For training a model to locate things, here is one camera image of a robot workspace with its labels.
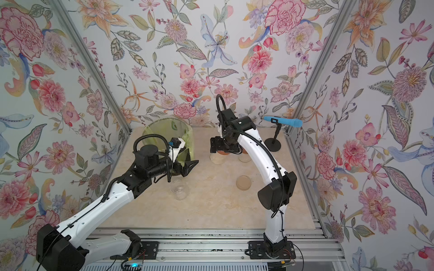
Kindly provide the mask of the clear jar with rice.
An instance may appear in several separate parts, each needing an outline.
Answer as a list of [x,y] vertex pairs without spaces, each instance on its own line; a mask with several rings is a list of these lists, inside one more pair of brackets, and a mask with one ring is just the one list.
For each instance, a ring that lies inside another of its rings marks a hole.
[[175,199],[182,201],[189,195],[189,187],[183,180],[174,180],[170,186],[171,192]]

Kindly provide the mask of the beige jar lid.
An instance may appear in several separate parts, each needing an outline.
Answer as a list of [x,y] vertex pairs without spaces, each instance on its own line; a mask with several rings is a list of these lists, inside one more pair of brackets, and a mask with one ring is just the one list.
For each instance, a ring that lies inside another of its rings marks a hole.
[[239,190],[247,191],[252,186],[252,181],[248,176],[240,176],[236,180],[236,186]]

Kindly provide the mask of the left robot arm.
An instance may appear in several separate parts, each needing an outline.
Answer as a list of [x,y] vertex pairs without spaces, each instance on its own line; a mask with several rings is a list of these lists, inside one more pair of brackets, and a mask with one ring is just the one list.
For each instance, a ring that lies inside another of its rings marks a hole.
[[105,192],[89,206],[56,226],[44,225],[37,233],[36,260],[47,271],[79,271],[82,267],[114,257],[132,260],[146,252],[141,238],[125,229],[106,238],[88,237],[112,214],[138,198],[160,179],[189,175],[198,160],[179,163],[186,152],[182,138],[167,141],[159,134],[139,137],[133,144],[134,161],[121,176],[109,182]]

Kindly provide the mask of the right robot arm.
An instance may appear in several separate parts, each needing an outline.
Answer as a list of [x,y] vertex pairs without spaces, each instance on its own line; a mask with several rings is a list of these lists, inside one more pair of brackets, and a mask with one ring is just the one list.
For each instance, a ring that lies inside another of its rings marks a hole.
[[250,117],[236,117],[220,94],[216,96],[216,105],[220,135],[211,138],[210,151],[237,155],[246,151],[264,182],[264,187],[257,193],[266,210],[263,240],[250,241],[245,254],[251,259],[294,260],[294,245],[285,234],[285,212],[295,190],[296,174],[288,172],[276,161]]

